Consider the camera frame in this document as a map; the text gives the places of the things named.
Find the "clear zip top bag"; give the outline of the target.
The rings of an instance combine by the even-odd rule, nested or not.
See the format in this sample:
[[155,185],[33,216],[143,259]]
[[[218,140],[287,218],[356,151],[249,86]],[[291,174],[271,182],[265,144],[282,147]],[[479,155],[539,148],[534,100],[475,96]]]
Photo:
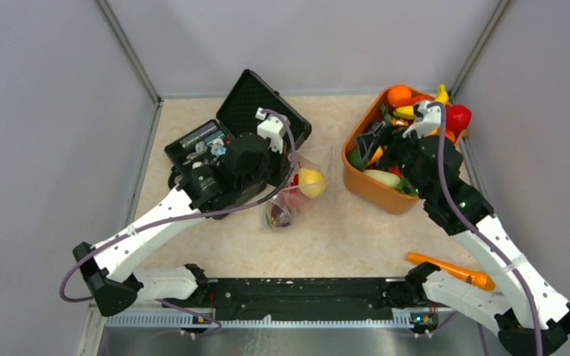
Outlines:
[[[285,228],[270,228],[268,226],[268,211],[270,205],[278,204],[288,207],[294,214],[293,222],[290,228],[301,220],[304,212],[314,206],[315,201],[326,194],[328,186],[333,178],[333,161],[335,158],[335,149],[333,146],[317,146],[312,148],[304,148],[296,153],[296,165],[293,174],[287,180],[284,188],[282,188],[273,198],[263,205],[263,223],[266,229],[271,231],[280,231]],[[324,175],[327,188],[325,192],[310,199],[305,197],[298,189],[298,173],[301,168],[310,168],[320,171]]]

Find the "red toy apple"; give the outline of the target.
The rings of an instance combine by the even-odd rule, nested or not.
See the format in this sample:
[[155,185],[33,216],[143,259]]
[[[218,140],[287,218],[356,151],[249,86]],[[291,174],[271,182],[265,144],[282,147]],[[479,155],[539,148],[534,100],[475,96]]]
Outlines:
[[462,132],[468,128],[472,119],[472,112],[464,105],[451,105],[447,109],[446,129],[453,132]]

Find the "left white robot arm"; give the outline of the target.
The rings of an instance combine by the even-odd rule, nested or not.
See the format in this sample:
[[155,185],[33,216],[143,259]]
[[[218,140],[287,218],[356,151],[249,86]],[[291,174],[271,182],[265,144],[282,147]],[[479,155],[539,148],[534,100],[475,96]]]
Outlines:
[[288,183],[297,163],[295,146],[282,137],[244,134],[227,146],[206,146],[183,159],[178,183],[150,211],[100,243],[73,248],[75,266],[92,301],[104,317],[117,315],[137,301],[183,299],[200,306],[208,286],[194,267],[170,271],[140,268],[140,263],[171,238],[193,225],[255,206],[250,199],[274,186],[258,202],[272,199]]

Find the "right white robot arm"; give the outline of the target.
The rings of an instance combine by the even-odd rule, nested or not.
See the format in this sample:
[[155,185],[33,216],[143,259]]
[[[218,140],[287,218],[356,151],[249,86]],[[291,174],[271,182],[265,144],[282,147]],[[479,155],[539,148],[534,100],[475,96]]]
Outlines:
[[459,175],[463,157],[443,135],[417,136],[387,122],[354,138],[357,164],[373,156],[384,171],[396,168],[424,203],[428,217],[462,245],[494,281],[470,286],[432,263],[407,276],[405,294],[456,309],[492,331],[511,355],[551,355],[570,335],[570,300],[556,291],[505,231],[486,198]]

